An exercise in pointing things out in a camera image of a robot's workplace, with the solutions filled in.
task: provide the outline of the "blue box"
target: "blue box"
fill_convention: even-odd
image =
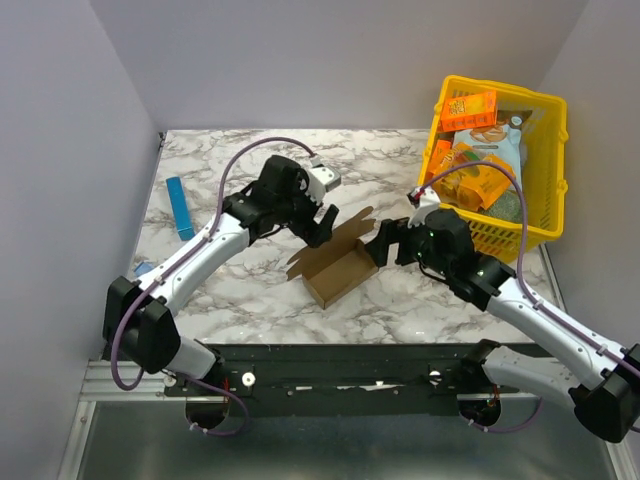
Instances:
[[[171,209],[173,217],[176,221],[176,229],[180,240],[191,240],[195,236],[189,209],[187,208],[187,199],[184,196],[182,182],[180,177],[167,178],[167,189],[169,191],[169,200],[171,200]]]

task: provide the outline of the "brown box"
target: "brown box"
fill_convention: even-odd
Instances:
[[[361,210],[337,227],[330,241],[318,248],[305,247],[287,262],[296,262],[287,271],[287,280],[302,275],[302,282],[323,309],[378,271],[359,238],[373,230],[375,220],[365,220],[371,212],[373,207]]]

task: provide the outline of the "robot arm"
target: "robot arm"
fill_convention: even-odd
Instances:
[[[113,342],[127,309],[155,282],[159,285],[127,324],[120,350],[148,373],[168,370],[206,381],[208,375],[214,375],[212,367],[218,357],[204,345],[181,337],[175,315],[220,265],[274,228],[289,228],[311,247],[329,240],[338,209],[331,205],[319,223],[314,217],[325,194],[340,181],[340,173],[323,165],[317,156],[312,157],[309,170],[285,157],[269,158],[255,182],[224,199],[215,232],[211,219],[178,252],[136,282],[119,277],[110,285],[105,340]]]
[[[389,245],[397,243],[396,264],[416,262],[434,270],[457,297],[514,325],[555,357],[526,357],[483,341],[473,358],[467,359],[467,373],[572,406],[592,433],[619,442],[640,416],[640,381],[603,353],[606,348],[638,368],[640,347],[627,350],[549,303],[545,310],[551,316],[544,313],[540,309],[544,300],[534,292],[539,300],[532,303],[509,266],[475,251],[467,223],[455,210],[440,209],[432,189],[414,190],[409,200],[416,207],[414,215],[382,221],[377,236],[366,246],[377,266],[386,266]],[[585,342],[581,336],[595,342]],[[593,344],[602,347],[596,349]]]

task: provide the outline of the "gray wall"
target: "gray wall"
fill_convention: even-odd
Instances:
[[[586,0],[91,0],[163,128],[426,127],[444,76],[536,88]]]
[[[86,0],[3,5],[0,477],[54,478],[157,149]]]
[[[566,229],[549,245],[563,296],[628,346],[640,342],[638,23],[638,0],[591,0],[541,87],[569,102]]]

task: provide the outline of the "yellow crate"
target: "yellow crate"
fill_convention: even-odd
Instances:
[[[522,172],[522,187],[529,212],[527,250],[530,250],[547,240],[559,238],[564,227],[564,196],[568,188],[564,179],[564,144],[569,139],[567,104],[564,99],[506,83],[448,76],[442,85],[440,98],[434,109],[427,148],[422,154],[420,184],[425,183],[431,151],[440,135],[437,129],[445,99],[486,90],[498,91],[498,108],[501,110],[533,111],[522,129],[522,141],[528,150],[527,162]],[[487,217],[447,204],[442,206],[454,208],[469,222],[474,244],[481,252],[506,263],[518,256],[522,224]]]

